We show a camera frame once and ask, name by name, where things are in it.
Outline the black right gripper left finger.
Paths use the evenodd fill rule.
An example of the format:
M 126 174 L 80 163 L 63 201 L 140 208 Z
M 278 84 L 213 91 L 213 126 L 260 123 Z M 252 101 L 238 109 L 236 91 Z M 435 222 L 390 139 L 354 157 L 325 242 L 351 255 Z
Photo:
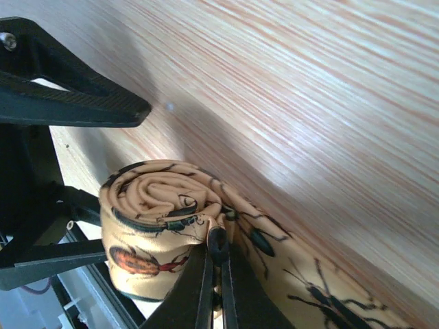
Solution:
M 145 329 L 213 327 L 214 268 L 205 245 L 194 247 L 187 266 L 162 304 L 142 324 Z

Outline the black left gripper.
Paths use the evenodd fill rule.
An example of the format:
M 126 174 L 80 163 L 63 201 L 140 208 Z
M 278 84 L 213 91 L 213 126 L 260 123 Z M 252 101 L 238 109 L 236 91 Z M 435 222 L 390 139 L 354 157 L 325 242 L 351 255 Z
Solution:
M 137 127 L 151 110 L 35 22 L 1 19 L 1 234 L 13 236 L 1 250 L 2 291 L 106 261 L 101 239 L 60 242 L 70 224 L 100 224 L 100 206 L 61 186 L 43 125 Z

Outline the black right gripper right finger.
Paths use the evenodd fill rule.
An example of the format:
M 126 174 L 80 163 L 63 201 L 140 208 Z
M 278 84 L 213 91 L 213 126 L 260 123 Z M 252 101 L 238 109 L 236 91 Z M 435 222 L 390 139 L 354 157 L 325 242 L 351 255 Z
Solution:
M 236 245 L 223 246 L 222 309 L 225 328 L 283 329 L 294 325 L 267 296 Z

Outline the yellow beetle print tie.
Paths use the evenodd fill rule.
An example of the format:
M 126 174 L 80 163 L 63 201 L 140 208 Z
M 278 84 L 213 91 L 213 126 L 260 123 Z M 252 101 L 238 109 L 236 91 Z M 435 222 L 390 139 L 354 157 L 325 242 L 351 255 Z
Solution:
M 239 260 L 294 328 L 407 328 L 335 263 L 204 169 L 181 161 L 138 162 L 99 192 L 109 274 L 123 294 L 163 301 L 197 245 Z

